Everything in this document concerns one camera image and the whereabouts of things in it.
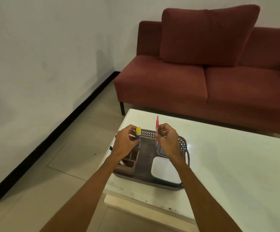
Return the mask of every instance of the white lid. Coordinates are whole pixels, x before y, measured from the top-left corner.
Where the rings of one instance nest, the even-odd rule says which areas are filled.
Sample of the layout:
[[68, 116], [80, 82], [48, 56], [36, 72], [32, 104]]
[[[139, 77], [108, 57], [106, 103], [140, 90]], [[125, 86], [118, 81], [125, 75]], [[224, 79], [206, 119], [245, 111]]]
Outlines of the white lid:
[[180, 176], [169, 159], [155, 157], [153, 159], [151, 174], [164, 181], [180, 184]]

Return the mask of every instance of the white table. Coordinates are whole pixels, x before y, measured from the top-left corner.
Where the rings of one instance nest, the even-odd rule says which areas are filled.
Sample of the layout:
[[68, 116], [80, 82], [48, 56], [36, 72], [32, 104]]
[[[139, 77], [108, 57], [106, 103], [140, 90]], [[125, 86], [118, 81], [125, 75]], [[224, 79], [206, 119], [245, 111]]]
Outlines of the white table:
[[[120, 129], [133, 124], [154, 130], [157, 115], [130, 109]], [[159, 123], [168, 123], [186, 139], [193, 172], [243, 231], [280, 231], [280, 139], [164, 115]], [[104, 192], [194, 220], [185, 190], [112, 174]]]

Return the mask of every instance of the person's right hand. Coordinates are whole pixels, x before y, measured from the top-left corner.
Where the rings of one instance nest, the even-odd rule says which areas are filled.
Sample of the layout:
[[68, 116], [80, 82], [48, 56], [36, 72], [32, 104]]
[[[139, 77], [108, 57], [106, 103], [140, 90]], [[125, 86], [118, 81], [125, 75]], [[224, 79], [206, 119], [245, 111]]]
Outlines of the person's right hand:
[[179, 147], [179, 135], [176, 130], [167, 123], [158, 126], [158, 133], [155, 138], [160, 142], [163, 152], [173, 159], [177, 156], [181, 157], [181, 150]]

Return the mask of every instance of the tiled floor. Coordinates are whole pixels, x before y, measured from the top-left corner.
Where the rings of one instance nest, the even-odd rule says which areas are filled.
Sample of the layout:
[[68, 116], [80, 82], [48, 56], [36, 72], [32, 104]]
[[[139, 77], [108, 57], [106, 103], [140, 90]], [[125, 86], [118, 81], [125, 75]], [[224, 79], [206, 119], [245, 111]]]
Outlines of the tiled floor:
[[[112, 82], [0, 201], [0, 232], [39, 231], [96, 171], [122, 121]], [[104, 197], [87, 231], [172, 231], [108, 208]]]

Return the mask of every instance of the gray basket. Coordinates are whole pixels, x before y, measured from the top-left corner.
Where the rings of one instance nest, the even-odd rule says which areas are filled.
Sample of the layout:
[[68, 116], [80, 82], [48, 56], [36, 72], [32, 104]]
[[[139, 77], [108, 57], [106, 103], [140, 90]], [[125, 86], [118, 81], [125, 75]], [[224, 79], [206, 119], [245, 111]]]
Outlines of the gray basket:
[[[186, 148], [186, 140], [183, 137], [179, 136], [179, 142], [181, 144], [181, 156], [184, 158], [184, 160], [186, 159], [186, 156], [188, 157], [189, 165], [189, 154]], [[135, 150], [131, 151], [138, 153], [136, 160], [134, 161], [133, 167], [130, 168], [127, 166], [125, 168], [121, 165], [118, 165], [114, 170], [114, 174], [117, 177], [173, 191], [178, 191], [184, 188], [182, 183], [178, 187], [171, 187], [163, 185], [161, 183], [157, 183], [154, 177], [152, 176], [152, 163], [153, 159], [157, 156], [157, 147], [155, 145], [155, 131], [142, 130], [141, 144], [140, 147], [138, 147], [137, 149], [136, 148], [137, 147], [135, 147]], [[123, 162], [125, 160], [130, 161], [130, 154], [123, 159]]]

